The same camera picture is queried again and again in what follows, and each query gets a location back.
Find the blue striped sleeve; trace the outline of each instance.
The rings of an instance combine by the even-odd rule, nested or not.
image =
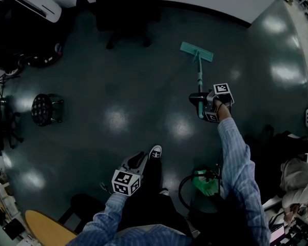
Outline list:
[[[232,118],[226,118],[218,125],[222,141],[224,165],[222,182],[225,197],[233,193],[239,207],[246,214],[256,245],[269,245],[271,232],[261,205],[258,185],[255,182],[255,164],[250,160],[250,149],[245,144]]]
[[[94,215],[93,221],[87,223],[82,231],[68,245],[101,246],[113,240],[122,217],[122,210],[127,196],[114,193],[106,202],[104,211]]]

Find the flat mop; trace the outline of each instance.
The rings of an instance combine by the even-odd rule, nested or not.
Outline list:
[[[213,60],[213,53],[206,51],[202,48],[199,48],[197,46],[191,45],[189,43],[183,42],[181,43],[180,47],[181,51],[184,51],[186,53],[192,54],[194,56],[194,62],[198,63],[198,87],[199,87],[199,94],[196,96],[196,101],[198,101],[198,116],[200,119],[204,118],[204,112],[203,112],[203,105],[205,102],[204,94],[203,94],[203,82],[202,82],[202,62],[201,60],[206,60],[209,62],[212,62]],[[192,102],[191,98],[194,100],[194,96],[189,96],[189,100]]]

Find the baseboard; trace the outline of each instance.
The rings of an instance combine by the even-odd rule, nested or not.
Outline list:
[[[230,22],[233,22],[235,24],[238,24],[246,28],[249,28],[251,26],[251,23],[241,20],[237,17],[216,11],[214,9],[202,7],[202,6],[196,6],[196,5],[191,5],[191,4],[181,3],[181,2],[174,2],[174,1],[167,1],[167,0],[157,0],[157,3],[159,6],[162,6],[162,7],[173,7],[173,8],[179,8],[179,9],[186,9],[190,11],[213,15],[213,16],[219,17],[224,20],[228,20]]]

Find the desk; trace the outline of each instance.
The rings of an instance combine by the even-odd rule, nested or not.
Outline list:
[[[44,246],[65,246],[76,237],[73,231],[40,212],[26,211],[25,219],[34,236]]]

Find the striped shirt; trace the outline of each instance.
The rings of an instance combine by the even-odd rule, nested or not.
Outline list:
[[[222,182],[225,196],[234,193],[239,208],[246,214],[255,245],[269,245],[271,233],[261,206],[260,193],[254,180],[255,164],[250,160],[249,147],[244,143],[232,118],[224,119],[218,126],[222,140],[224,167]],[[192,239],[163,225],[154,225],[149,231],[130,228],[117,237],[122,209],[128,197],[113,194],[103,212],[94,215],[83,232],[68,243],[72,245],[189,245]]]

